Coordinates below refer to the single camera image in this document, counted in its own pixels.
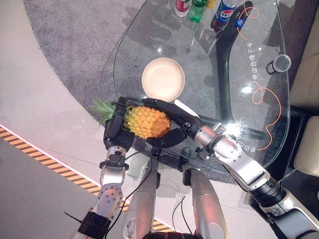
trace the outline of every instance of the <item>green soda bottle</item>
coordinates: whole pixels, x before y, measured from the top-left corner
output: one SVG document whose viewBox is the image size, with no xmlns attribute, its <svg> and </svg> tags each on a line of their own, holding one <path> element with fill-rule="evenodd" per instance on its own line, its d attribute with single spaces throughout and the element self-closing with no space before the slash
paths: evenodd
<svg viewBox="0 0 319 239">
<path fill-rule="evenodd" d="M 200 22 L 203 18 L 206 5 L 207 0 L 192 0 L 189 11 L 189 20 Z"/>
</svg>

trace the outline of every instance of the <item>beige chair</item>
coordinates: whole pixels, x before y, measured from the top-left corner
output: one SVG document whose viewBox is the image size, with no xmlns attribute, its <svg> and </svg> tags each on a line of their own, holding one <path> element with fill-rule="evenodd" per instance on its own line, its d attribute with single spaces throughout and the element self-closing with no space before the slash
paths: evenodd
<svg viewBox="0 0 319 239">
<path fill-rule="evenodd" d="M 290 103 L 318 115 L 319 111 L 319 10 L 290 91 Z"/>
<path fill-rule="evenodd" d="M 290 103 L 316 115 L 307 123 L 294 167 L 319 177 L 319 9 L 290 91 Z"/>
<path fill-rule="evenodd" d="M 311 117 L 295 157 L 298 171 L 319 177 L 319 116 Z"/>
</svg>

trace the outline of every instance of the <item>glass table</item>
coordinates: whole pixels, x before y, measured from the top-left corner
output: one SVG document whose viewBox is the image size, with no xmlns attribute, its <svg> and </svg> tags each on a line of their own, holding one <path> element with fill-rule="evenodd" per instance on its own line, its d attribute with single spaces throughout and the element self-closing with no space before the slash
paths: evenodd
<svg viewBox="0 0 319 239">
<path fill-rule="evenodd" d="M 266 71 L 276 56 L 285 53 L 277 3 L 252 3 L 254 7 L 241 31 L 233 27 L 238 36 L 230 52 L 228 84 L 221 82 L 224 76 L 218 71 L 221 33 L 216 40 L 210 28 L 218 6 L 207 9 L 202 21 L 194 23 L 188 15 L 175 14 L 175 0 L 144 3 L 119 45 L 114 84 L 118 96 L 138 104 L 147 97 L 141 83 L 147 64 L 159 57 L 175 60 L 185 74 L 185 86 L 177 99 L 208 126 L 222 122 L 227 132 L 236 136 L 243 151 L 267 166 L 276 159 L 287 136 L 289 85 L 286 72 L 269 75 Z M 134 147 L 145 150 L 148 146 L 144 140 L 137 140 Z M 227 173 L 213 156 L 198 158 L 198 145 L 189 138 L 164 151 L 178 156 L 184 147 L 191 148 L 187 158 L 192 166 L 206 172 Z M 172 160 L 168 158 L 167 163 L 172 164 Z"/>
</svg>

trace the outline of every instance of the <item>striped warning tape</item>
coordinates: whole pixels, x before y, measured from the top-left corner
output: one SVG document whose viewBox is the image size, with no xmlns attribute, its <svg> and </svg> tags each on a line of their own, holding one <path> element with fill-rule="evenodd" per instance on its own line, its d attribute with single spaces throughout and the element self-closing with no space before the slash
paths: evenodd
<svg viewBox="0 0 319 239">
<path fill-rule="evenodd" d="M 79 172 L 76 170 L 63 165 L 62 162 L 58 162 L 57 159 L 45 154 L 43 151 L 39 151 L 39 149 L 35 148 L 34 146 L 30 145 L 27 141 L 22 139 L 21 137 L 16 136 L 13 132 L 8 131 L 4 127 L 0 126 L 0 138 L 4 139 L 17 149 L 21 150 L 22 152 L 26 153 L 39 163 L 45 165 L 49 169 L 53 170 L 54 172 L 60 174 L 62 177 L 68 179 L 69 181 L 75 183 L 76 185 L 80 186 L 81 188 L 85 189 L 86 191 L 98 195 L 101 187 L 97 185 L 96 182 L 85 178 L 84 175 L 80 175 Z M 129 203 L 125 203 L 123 207 L 123 211 L 127 211 L 129 208 Z M 174 230 L 166 225 L 165 223 L 159 221 L 158 219 L 154 219 L 153 222 L 153 229 L 157 232 L 173 232 Z"/>
</svg>

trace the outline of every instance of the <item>orange cable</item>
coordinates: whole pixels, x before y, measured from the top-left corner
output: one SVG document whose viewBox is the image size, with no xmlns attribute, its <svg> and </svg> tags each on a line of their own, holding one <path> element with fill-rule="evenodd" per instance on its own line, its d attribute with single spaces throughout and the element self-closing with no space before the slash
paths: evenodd
<svg viewBox="0 0 319 239">
<path fill-rule="evenodd" d="M 245 12 L 246 13 L 246 15 L 247 15 L 247 17 L 248 18 L 257 18 L 257 17 L 259 17 L 259 10 L 257 9 L 257 8 L 255 8 L 255 7 L 253 7 L 253 6 L 250 6 L 250 7 L 245 7 L 245 3 L 244 3 L 244 10 L 241 12 L 241 14 L 239 15 L 239 19 L 242 17 L 242 15 L 243 15 L 243 13 Z M 248 13 L 247 13 L 247 9 L 255 9 L 256 11 L 257 11 L 257 15 L 256 16 L 250 16 Z M 237 27 L 237 31 L 238 31 L 238 34 L 242 37 L 242 38 L 244 38 L 245 40 L 247 40 L 247 37 L 245 37 L 243 34 L 241 34 L 240 33 L 240 31 L 239 31 L 239 28 Z"/>
<path fill-rule="evenodd" d="M 268 89 L 268 88 L 266 88 L 266 87 L 261 87 L 257 82 L 255 82 L 255 84 L 258 86 L 258 89 L 255 90 L 255 92 L 254 92 L 254 94 L 253 94 L 253 96 L 252 96 L 252 101 L 253 101 L 254 104 L 256 104 L 256 105 L 257 105 L 257 104 L 260 104 L 260 103 L 263 101 L 263 99 L 264 99 L 263 90 L 268 90 L 268 91 L 270 91 L 270 92 L 276 97 L 276 99 L 277 99 L 277 101 L 278 101 L 278 104 L 279 104 L 279 108 L 280 108 L 280 112 L 279 112 L 279 114 L 278 114 L 277 119 L 276 119 L 273 123 L 268 124 L 268 125 L 266 126 L 266 131 L 267 131 L 267 133 L 269 134 L 269 137 L 270 137 L 270 141 L 269 141 L 268 145 L 267 145 L 266 147 L 257 149 L 257 150 L 264 150 L 264 149 L 268 148 L 268 147 L 270 146 L 270 144 L 272 143 L 272 141 L 273 141 L 273 137 L 272 137 L 271 133 L 269 132 L 268 127 L 270 127 L 270 126 L 274 125 L 275 123 L 277 123 L 277 121 L 280 119 L 282 110 L 281 110 L 280 100 L 278 99 L 277 95 L 276 95 L 272 90 L 270 90 L 270 89 Z M 256 94 L 259 90 L 260 90 L 261 93 L 262 93 L 262 98 L 261 98 L 261 100 L 260 100 L 259 102 L 255 102 L 255 101 L 254 101 L 254 97 L 255 97 L 255 94 Z"/>
</svg>

